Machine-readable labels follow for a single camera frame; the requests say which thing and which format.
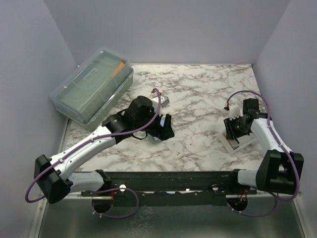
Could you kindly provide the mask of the green card holder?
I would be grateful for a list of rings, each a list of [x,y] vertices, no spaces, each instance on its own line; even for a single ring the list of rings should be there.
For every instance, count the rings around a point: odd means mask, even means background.
[[[160,126],[163,127],[164,124],[164,119],[161,119],[160,121]],[[161,142],[161,139],[159,138],[158,134],[149,134],[148,133],[148,139],[153,143],[153,144],[158,144]]]

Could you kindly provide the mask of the white plastic card tray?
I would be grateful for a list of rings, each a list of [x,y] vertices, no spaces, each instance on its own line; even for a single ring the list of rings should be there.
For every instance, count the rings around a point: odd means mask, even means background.
[[[224,138],[223,138],[223,134],[220,134],[219,135],[219,139],[220,141],[222,142],[222,144],[224,145]],[[242,149],[244,149],[246,146],[252,144],[252,143],[255,143],[257,142],[258,140],[256,139],[256,137],[253,135],[253,134],[250,134],[250,135],[244,135],[242,137],[239,137],[238,139],[235,139],[236,140],[236,147],[235,149],[230,149],[230,148],[226,148],[225,146],[225,149],[227,150],[227,152],[229,154],[234,154],[235,152],[238,152]]]

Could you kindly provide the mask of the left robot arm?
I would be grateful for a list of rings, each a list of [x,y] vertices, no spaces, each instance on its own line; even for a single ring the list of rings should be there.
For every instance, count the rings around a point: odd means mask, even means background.
[[[109,192],[110,184],[101,170],[77,172],[84,163],[98,153],[122,140],[133,137],[138,131],[164,141],[174,137],[171,115],[161,110],[169,104],[166,96],[149,99],[135,98],[128,108],[108,116],[90,135],[69,149],[35,160],[34,183],[50,204],[61,201],[73,192],[92,191],[99,196]]]

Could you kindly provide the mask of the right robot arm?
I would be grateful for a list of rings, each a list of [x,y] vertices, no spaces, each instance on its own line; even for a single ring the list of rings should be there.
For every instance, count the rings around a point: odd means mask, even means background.
[[[243,116],[224,120],[226,140],[238,141],[253,134],[265,152],[256,171],[235,170],[236,177],[228,181],[228,189],[239,194],[246,186],[269,193],[296,196],[304,158],[283,144],[270,116],[258,110],[248,110]]]

